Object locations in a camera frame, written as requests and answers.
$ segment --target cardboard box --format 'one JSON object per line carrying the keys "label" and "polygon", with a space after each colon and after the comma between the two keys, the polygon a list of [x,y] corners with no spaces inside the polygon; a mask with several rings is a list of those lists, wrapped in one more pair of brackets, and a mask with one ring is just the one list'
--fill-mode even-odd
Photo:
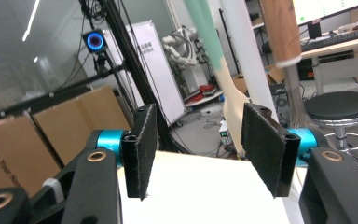
{"label": "cardboard box", "polygon": [[232,81],[234,82],[234,86],[237,88],[238,91],[242,93],[246,93],[248,91],[245,80],[243,79],[243,75],[239,74],[234,76],[232,78]]}
{"label": "cardboard box", "polygon": [[261,23],[263,23],[263,18],[262,17],[259,17],[257,19],[255,19],[254,21],[252,21],[252,26],[256,26],[256,25],[259,25]]}
{"label": "cardboard box", "polygon": [[64,164],[83,150],[92,131],[130,129],[110,87],[34,114],[34,119]]}
{"label": "cardboard box", "polygon": [[[269,85],[283,82],[283,70],[281,68],[277,68],[275,65],[269,65],[264,67],[264,70],[266,72]],[[238,91],[242,93],[247,92],[248,88],[246,87],[246,82],[243,79],[242,74],[234,76],[232,81],[234,82],[234,86]]]}
{"label": "cardboard box", "polygon": [[33,123],[25,117],[0,124],[0,188],[25,188],[36,194],[60,171]]}

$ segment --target shelf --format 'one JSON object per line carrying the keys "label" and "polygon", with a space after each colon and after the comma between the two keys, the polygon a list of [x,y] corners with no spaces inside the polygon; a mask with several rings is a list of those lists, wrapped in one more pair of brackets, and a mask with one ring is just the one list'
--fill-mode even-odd
{"label": "shelf", "polygon": [[200,105],[200,104],[206,103],[206,102],[211,101],[212,99],[220,96],[222,93],[223,93],[223,91],[217,91],[213,96],[204,97],[201,100],[198,100],[196,102],[191,102],[191,103],[186,104],[186,107],[191,107],[193,105]]}

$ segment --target green object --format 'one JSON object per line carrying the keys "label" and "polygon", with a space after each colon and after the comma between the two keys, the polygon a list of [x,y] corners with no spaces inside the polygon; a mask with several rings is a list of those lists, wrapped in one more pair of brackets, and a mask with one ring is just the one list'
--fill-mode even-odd
{"label": "green object", "polygon": [[220,70],[220,60],[224,57],[223,50],[214,28],[211,10],[206,0],[185,0],[188,12],[206,48],[208,58],[215,70]]}

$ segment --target white pipe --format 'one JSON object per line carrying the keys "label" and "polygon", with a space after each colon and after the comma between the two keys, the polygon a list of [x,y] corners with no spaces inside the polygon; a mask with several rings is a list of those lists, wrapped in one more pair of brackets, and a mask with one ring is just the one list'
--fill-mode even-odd
{"label": "white pipe", "polygon": [[269,108],[279,122],[245,1],[220,0],[220,4],[252,103]]}

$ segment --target desk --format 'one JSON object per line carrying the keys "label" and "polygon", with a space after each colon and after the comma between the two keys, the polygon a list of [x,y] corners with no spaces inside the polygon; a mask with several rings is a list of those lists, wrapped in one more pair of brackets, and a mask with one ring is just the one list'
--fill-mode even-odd
{"label": "desk", "polygon": [[127,198],[123,169],[118,180],[126,224],[289,223],[248,161],[158,151],[143,202]]}
{"label": "desk", "polygon": [[336,61],[331,63],[319,63],[318,57],[326,54],[337,53],[346,50],[358,51],[358,39],[321,49],[303,52],[302,59],[312,59],[313,74],[315,77],[318,94],[324,93],[324,80],[336,78],[358,77],[358,58]]}

